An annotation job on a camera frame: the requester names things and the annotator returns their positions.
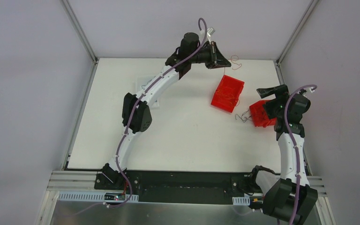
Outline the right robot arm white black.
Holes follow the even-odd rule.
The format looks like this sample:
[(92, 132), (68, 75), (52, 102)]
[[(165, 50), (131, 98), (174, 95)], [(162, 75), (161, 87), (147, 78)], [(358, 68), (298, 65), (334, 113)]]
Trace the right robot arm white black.
[(301, 124), (311, 102), (307, 92), (317, 85), (304, 85), (290, 93), (287, 85), (258, 88), (261, 98), (275, 95), (263, 108), (270, 119), (276, 119), (274, 130), (280, 149), (281, 171), (279, 179), (267, 168), (257, 166), (248, 178), (247, 186), (253, 192), (262, 191), (262, 211), (265, 215), (290, 225), (302, 225), (312, 211), (318, 192), (310, 186), (303, 161), (305, 129)]

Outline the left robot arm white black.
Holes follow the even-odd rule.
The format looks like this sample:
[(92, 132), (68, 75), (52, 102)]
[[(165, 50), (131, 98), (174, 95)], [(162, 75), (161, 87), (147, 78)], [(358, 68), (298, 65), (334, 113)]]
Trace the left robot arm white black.
[(132, 144), (152, 123), (150, 106), (166, 89), (180, 80), (192, 64), (204, 64), (207, 69), (231, 67), (231, 62), (219, 51), (216, 42), (209, 41), (207, 37), (200, 40), (196, 33), (189, 32), (149, 84), (136, 94), (127, 93), (124, 96), (122, 137), (115, 154), (102, 169), (102, 178), (112, 189), (120, 189), (127, 179), (124, 171)]

